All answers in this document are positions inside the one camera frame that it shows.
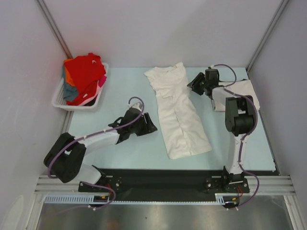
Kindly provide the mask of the white printed t shirt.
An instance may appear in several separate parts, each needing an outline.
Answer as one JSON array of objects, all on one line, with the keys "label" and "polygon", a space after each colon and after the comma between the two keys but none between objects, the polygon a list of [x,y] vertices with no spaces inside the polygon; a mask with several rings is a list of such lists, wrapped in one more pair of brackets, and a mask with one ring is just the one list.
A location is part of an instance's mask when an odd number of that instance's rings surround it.
[{"label": "white printed t shirt", "polygon": [[145,76],[156,93],[160,129],[170,159],[212,150],[200,117],[190,100],[190,88],[183,63],[154,67]]}]

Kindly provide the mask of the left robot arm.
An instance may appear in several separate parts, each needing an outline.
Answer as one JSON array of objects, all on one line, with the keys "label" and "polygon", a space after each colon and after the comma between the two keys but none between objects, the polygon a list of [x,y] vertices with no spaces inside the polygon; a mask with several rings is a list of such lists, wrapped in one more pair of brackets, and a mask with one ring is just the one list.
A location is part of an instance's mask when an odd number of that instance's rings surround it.
[{"label": "left robot arm", "polygon": [[157,131],[148,113],[130,108],[125,115],[109,124],[106,129],[80,138],[61,134],[44,159],[48,177],[68,183],[74,179],[87,182],[95,191],[106,186],[104,174],[94,165],[83,162],[86,154],[127,140],[130,135],[144,136]]}]

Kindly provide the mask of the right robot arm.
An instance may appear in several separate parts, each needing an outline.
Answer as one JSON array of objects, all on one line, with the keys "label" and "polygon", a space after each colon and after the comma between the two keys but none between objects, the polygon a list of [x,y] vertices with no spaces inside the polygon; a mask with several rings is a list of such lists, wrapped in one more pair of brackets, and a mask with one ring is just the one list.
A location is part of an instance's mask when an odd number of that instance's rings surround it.
[{"label": "right robot arm", "polygon": [[244,177],[243,158],[248,136],[258,123],[257,108],[252,95],[241,95],[220,84],[220,74],[217,69],[209,67],[200,72],[187,86],[198,95],[205,94],[212,102],[214,111],[223,106],[224,123],[230,134],[229,153],[221,177],[208,178],[205,186],[208,193],[235,193],[239,188],[249,192],[247,180]]}]

